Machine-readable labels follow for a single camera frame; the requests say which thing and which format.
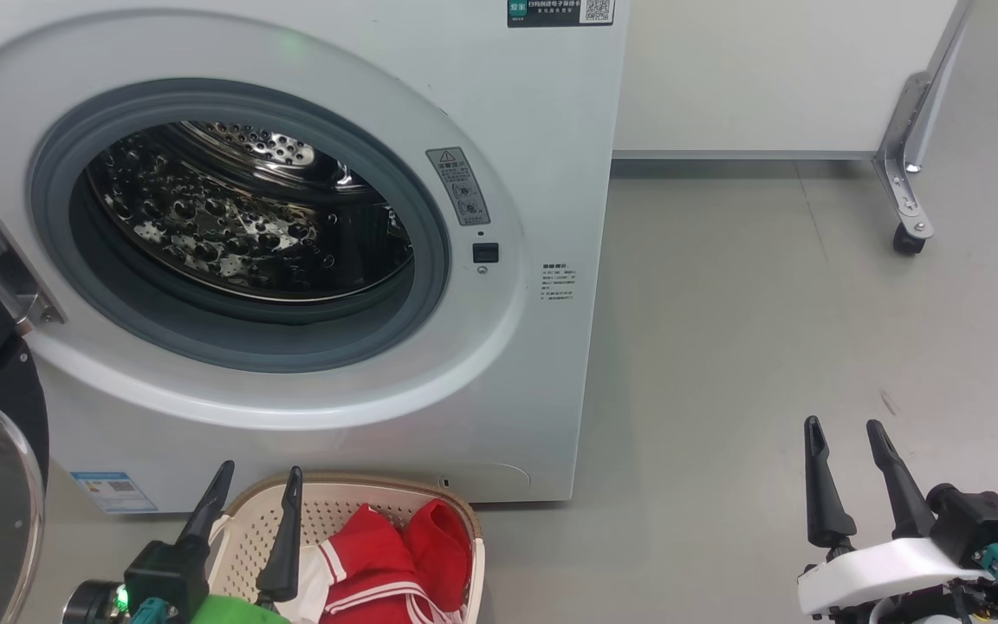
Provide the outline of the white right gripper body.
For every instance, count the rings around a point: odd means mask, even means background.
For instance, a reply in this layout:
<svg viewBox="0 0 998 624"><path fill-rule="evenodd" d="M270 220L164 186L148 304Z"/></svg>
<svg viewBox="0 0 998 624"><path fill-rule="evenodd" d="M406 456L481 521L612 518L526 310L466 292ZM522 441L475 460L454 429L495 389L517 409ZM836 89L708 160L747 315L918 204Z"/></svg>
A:
<svg viewBox="0 0 998 624"><path fill-rule="evenodd" d="M852 550L799 576L804 615L827 615L832 608L855 608L923 589L960 581L990 581L985 569L955 564L929 538L899 538Z"/></svg>

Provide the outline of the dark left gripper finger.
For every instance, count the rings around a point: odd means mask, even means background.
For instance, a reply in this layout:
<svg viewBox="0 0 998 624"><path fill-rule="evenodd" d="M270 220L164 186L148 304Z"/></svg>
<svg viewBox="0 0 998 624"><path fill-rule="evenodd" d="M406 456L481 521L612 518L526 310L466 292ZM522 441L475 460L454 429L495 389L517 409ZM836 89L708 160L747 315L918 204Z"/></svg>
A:
<svg viewBox="0 0 998 624"><path fill-rule="evenodd" d="M217 469L210 485L199 499L197 506L189 516L189 520L179 533L177 545L199 540L206 541L210 536L213 524L221 517L235 470L233 459L226 459Z"/></svg>
<svg viewBox="0 0 998 624"><path fill-rule="evenodd" d="M257 605L292 601L300 592L302 482L301 467L293 466L282 491L282 516L273 548L257 577Z"/></svg>

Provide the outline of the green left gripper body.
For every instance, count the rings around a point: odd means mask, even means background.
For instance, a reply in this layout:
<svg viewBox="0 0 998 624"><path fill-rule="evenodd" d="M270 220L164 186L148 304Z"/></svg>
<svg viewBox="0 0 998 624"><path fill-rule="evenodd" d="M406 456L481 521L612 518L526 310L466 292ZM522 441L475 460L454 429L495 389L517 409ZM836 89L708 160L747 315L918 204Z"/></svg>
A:
<svg viewBox="0 0 998 624"><path fill-rule="evenodd" d="M270 608L239 597L210 594L190 616L173 604L150 597L132 608L126 584L88 580L68 599L63 623L288 623Z"/></svg>

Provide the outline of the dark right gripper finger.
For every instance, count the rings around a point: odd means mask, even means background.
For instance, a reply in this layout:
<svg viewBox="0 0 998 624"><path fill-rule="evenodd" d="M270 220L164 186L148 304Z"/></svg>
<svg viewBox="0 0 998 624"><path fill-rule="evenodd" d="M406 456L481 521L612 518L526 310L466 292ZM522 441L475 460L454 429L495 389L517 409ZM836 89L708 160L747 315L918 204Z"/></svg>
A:
<svg viewBox="0 0 998 624"><path fill-rule="evenodd" d="M829 446L817 416L804 421L807 540L821 549L851 549L856 523L846 513L829 470Z"/></svg>
<svg viewBox="0 0 998 624"><path fill-rule="evenodd" d="M911 471L892 444L884 424L876 419L866 422L866 433L872 451L872 462L882 473L890 499L894 530L892 540L930 536L936 517L923 497Z"/></svg>

